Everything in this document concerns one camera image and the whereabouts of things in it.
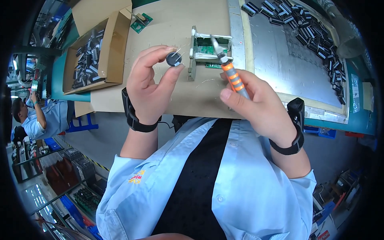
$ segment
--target small green circuit board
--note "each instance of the small green circuit board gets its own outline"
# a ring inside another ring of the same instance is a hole
[[[205,54],[215,55],[215,51],[214,51],[214,48],[212,46],[198,46],[197,47],[197,52],[198,53],[205,53]],[[215,63],[206,63],[205,67],[206,68],[221,69],[221,65],[220,64],[215,64]]]
[[[221,65],[220,65],[220,64],[213,64],[213,63],[207,63],[207,64],[205,64],[205,67],[206,67],[206,68],[217,68],[217,69],[221,69]]]
[[[153,20],[150,16],[146,15],[145,13],[143,13],[142,16],[146,19],[145,21],[143,21],[145,25],[143,25],[137,19],[131,24],[131,28],[137,33],[140,33]]]

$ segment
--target orange screwdriver handle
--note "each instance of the orange screwdriver handle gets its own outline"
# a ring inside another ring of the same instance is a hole
[[[250,99],[239,74],[233,67],[233,64],[230,63],[226,66],[221,65],[221,68],[224,70],[224,73],[227,76],[229,83],[231,84],[232,90],[242,95],[246,99]]]

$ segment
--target pile of capacitors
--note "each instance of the pile of capacitors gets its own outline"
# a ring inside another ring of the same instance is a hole
[[[346,76],[344,65],[337,56],[337,47],[333,45],[333,40],[328,37],[328,32],[322,22],[318,22],[302,6],[292,6],[287,0],[274,0],[273,2],[265,0],[260,8],[248,2],[242,5],[242,10],[251,17],[262,13],[269,18],[269,22],[272,24],[289,24],[294,30],[298,29],[296,38],[323,60],[323,66],[331,78],[332,88],[336,91],[340,103],[345,105],[344,82],[346,82]]]
[[[80,57],[75,71],[73,72],[72,89],[81,88],[86,85],[105,80],[98,75],[100,49],[103,44],[104,30],[97,32],[92,29],[92,35],[87,44],[81,46],[76,53]]]

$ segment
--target shirt button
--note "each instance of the shirt button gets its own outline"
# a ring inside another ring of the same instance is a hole
[[[222,202],[224,200],[223,196],[221,196],[221,195],[217,195],[216,199],[218,202]]]

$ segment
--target black apron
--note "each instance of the black apron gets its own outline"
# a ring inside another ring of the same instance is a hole
[[[212,193],[232,119],[218,119],[191,152],[152,235],[226,239],[212,212]]]

